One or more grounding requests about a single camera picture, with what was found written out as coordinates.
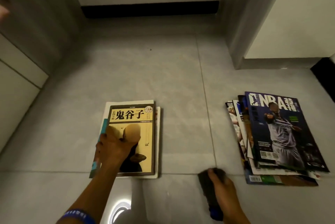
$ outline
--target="purple magazine cover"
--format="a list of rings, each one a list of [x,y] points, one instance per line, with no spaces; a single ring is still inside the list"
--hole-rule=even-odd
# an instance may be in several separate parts
[[[245,96],[258,161],[329,172],[297,99],[248,91]]]

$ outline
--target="basketball player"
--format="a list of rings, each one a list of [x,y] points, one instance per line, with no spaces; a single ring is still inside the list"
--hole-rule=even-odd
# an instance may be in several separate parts
[[[292,133],[292,130],[300,132],[301,129],[280,116],[276,103],[270,102],[269,109],[271,114],[264,114],[264,119],[269,127],[273,152],[279,155],[277,165],[304,168]]]

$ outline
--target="barcode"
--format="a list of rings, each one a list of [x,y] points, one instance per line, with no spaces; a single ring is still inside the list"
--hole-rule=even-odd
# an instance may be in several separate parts
[[[249,175],[249,179],[251,182],[262,182],[260,175]]]
[[[274,181],[277,183],[283,183],[278,175],[274,175]]]
[[[260,152],[261,152],[261,158],[262,158],[262,159],[267,159],[267,160],[279,160],[279,155],[278,155],[278,153],[265,152],[265,151],[260,151]]]

